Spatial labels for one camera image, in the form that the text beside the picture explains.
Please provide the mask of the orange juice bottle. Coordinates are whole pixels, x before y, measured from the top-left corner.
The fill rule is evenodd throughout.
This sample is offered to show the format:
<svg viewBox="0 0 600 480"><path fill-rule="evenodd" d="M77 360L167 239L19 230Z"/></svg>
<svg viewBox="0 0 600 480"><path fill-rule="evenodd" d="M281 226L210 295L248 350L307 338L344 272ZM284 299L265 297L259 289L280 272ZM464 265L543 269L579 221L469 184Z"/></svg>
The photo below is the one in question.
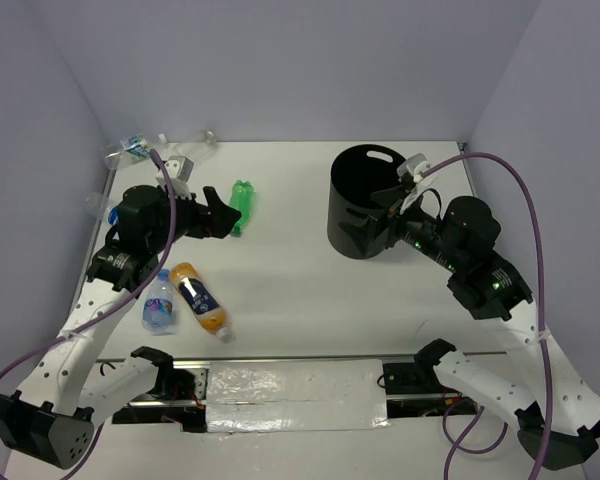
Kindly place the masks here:
<svg viewBox="0 0 600 480"><path fill-rule="evenodd" d="M228 342L232 332L226 310L209 292L196 269L183 262L171 269L169 278L198 324L221 342Z"/></svg>

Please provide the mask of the clear water bottle colourful label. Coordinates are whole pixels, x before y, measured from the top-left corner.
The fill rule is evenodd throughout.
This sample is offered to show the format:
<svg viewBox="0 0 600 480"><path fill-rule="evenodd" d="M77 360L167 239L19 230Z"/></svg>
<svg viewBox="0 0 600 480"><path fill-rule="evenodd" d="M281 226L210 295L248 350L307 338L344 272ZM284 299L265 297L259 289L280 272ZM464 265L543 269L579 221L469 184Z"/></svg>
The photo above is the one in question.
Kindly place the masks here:
<svg viewBox="0 0 600 480"><path fill-rule="evenodd" d="M174 327L173 288L170 271L161 269L147 289L142 325L153 335L170 334Z"/></svg>

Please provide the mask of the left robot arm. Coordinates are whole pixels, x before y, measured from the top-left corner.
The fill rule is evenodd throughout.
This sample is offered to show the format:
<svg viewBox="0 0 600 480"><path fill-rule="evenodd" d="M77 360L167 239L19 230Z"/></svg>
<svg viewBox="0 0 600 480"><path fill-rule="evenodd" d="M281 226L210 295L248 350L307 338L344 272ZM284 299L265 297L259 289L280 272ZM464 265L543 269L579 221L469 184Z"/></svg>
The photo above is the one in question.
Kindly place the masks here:
<svg viewBox="0 0 600 480"><path fill-rule="evenodd" d="M240 218L214 188L171 196L164 187L128 189L117 220L87 269L79 300L38 365L14 393L0 394L0 439L11 450L62 470L78 465L108 418L138 395L175 388L171 355L141 346L105 377L91 370L122 317L162 268L181 237L223 239Z"/></svg>

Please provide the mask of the green plastic bottle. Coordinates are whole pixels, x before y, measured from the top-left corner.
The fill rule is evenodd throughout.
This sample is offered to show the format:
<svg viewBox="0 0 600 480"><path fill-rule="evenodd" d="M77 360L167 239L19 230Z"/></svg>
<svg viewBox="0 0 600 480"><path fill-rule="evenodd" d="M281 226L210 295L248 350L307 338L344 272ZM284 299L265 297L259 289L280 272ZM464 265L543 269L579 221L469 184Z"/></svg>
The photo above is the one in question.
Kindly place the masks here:
<svg viewBox="0 0 600 480"><path fill-rule="evenodd" d="M229 206L240 213L239 220L231 230L233 237L240 237L251 219L254 193L254 186L250 181L237 180L232 187Z"/></svg>

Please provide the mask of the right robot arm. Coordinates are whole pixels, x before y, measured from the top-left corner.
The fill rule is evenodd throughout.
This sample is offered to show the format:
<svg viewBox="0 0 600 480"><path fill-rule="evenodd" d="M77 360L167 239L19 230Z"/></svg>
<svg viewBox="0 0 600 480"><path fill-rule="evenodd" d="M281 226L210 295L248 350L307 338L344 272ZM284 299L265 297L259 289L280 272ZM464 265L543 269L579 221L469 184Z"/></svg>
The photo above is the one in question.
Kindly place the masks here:
<svg viewBox="0 0 600 480"><path fill-rule="evenodd" d="M510 383L437 339L415 356L417 384L468 395L512 428L547 470L586 462L599 448L600 396L541 327L539 302L522 275L495 251L501 227L486 203L460 196L432 216L420 195L403 187L355 188L343 198L343 213L331 212L328 221L329 237L345 240L343 255L371 258L403 241L442 266L453 297L491 332L520 377Z"/></svg>

